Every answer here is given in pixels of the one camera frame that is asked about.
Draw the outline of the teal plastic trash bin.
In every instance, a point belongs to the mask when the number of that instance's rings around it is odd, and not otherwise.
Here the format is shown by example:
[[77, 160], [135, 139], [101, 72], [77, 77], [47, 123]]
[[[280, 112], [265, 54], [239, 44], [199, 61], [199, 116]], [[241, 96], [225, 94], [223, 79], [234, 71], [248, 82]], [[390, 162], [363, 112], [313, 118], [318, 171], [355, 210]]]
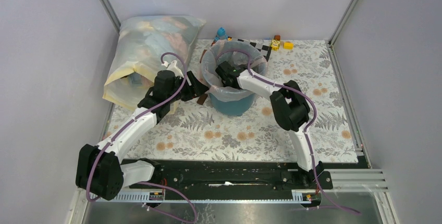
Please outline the teal plastic trash bin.
[[[240, 71], [239, 68], [235, 69], [232, 67], [232, 69], [234, 69], [238, 72], [242, 72], [242, 71]], [[217, 111], [219, 111], [220, 113], [228, 115], [228, 116], [241, 116], [244, 112], [246, 112], [251, 107], [251, 105], [253, 104], [255, 97], [256, 97], [256, 94], [252, 93], [251, 95], [249, 95], [243, 99], [240, 99], [238, 101], [221, 102], [218, 99], [216, 99], [214, 96], [210, 95], [209, 92], [208, 92], [208, 95], [210, 97], [213, 107]]]

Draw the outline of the pink trash bag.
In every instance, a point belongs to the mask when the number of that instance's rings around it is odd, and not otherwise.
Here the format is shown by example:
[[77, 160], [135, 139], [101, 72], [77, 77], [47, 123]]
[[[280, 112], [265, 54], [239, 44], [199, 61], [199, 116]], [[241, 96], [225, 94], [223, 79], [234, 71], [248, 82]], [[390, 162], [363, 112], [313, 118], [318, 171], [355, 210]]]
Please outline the pink trash bag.
[[216, 68], [226, 61], [233, 68], [244, 71], [250, 60], [251, 69], [254, 72], [266, 75], [268, 70], [267, 54], [255, 46], [256, 43], [247, 41], [220, 40], [207, 49], [200, 61], [200, 74], [209, 87], [210, 95], [221, 102], [233, 102], [252, 94], [247, 90], [223, 85], [222, 79], [216, 73]]

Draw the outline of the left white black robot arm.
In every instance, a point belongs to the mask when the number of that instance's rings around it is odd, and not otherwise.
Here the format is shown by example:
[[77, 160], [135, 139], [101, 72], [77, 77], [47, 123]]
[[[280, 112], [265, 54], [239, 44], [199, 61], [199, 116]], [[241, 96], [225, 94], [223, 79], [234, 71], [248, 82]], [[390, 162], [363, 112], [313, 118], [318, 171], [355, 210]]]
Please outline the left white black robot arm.
[[143, 182], [149, 188], [160, 185], [161, 173], [147, 160], [123, 164], [135, 142], [169, 113], [172, 103], [189, 101], [208, 87], [188, 71], [184, 77], [169, 70], [159, 71], [154, 85], [127, 121], [95, 146], [86, 144], [79, 152], [75, 184], [96, 197], [112, 200], [122, 188]]

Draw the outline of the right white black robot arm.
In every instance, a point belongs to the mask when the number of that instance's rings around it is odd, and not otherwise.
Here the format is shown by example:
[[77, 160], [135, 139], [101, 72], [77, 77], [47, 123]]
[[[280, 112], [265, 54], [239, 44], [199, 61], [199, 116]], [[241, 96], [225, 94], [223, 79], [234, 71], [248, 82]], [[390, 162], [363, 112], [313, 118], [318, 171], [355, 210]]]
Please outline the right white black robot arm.
[[298, 84], [291, 80], [278, 84], [246, 66], [235, 68], [226, 61], [218, 65], [215, 71], [223, 85], [250, 91], [270, 101], [277, 124], [288, 131], [295, 147], [297, 164], [302, 170], [299, 174], [300, 184], [307, 189], [317, 185], [323, 166], [315, 157], [309, 131], [314, 121], [309, 118], [310, 110], [313, 110], [314, 119], [317, 110], [311, 99], [300, 91]]

